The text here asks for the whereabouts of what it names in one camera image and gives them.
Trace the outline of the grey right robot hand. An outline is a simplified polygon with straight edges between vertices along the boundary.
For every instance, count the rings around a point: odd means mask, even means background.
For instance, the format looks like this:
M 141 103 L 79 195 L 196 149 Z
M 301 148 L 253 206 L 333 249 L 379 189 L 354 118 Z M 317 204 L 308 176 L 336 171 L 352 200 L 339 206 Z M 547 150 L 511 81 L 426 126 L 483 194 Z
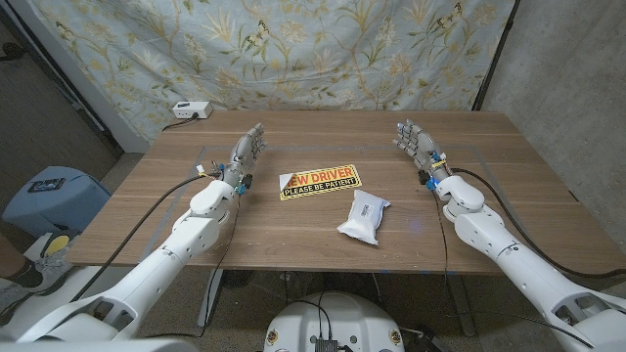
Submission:
M 397 138 L 393 141 L 416 164 L 420 182 L 437 185 L 452 175 L 447 166 L 446 155 L 431 136 L 418 124 L 407 119 L 396 126 Z

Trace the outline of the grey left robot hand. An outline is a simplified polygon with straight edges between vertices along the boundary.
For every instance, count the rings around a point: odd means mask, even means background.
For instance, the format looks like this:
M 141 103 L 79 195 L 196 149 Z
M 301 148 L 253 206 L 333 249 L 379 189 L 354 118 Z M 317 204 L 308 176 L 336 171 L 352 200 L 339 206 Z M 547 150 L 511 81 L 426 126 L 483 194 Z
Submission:
M 257 123 L 240 138 L 223 171 L 222 180 L 225 183 L 236 187 L 246 175 L 252 173 L 257 158 L 265 149 L 263 135 L 263 124 Z

